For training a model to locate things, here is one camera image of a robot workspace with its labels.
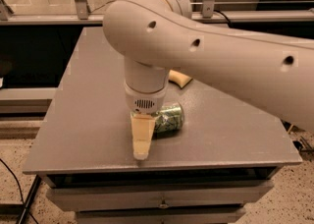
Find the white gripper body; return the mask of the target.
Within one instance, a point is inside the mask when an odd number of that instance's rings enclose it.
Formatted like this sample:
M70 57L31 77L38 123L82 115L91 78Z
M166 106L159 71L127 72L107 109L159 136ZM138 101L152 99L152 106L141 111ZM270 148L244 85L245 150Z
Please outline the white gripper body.
M135 113L153 114L161 109L167 91L167 85L162 89L145 93L132 89L127 83L124 83L126 92L126 103L129 109Z

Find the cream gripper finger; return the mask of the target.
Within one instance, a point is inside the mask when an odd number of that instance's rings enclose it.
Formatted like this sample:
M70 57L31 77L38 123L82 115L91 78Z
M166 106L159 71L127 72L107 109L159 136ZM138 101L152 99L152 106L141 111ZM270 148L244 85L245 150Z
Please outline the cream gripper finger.
M151 115L131 114L132 149L136 160L148 157L154 129L155 119Z

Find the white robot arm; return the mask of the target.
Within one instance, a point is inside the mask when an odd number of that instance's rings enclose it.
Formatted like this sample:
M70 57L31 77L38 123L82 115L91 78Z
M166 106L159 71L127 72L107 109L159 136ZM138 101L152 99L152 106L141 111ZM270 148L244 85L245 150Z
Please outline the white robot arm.
M314 41L204 25L189 0L117 0L103 17L125 58L133 156L147 158L170 71L176 70L308 132L314 131Z

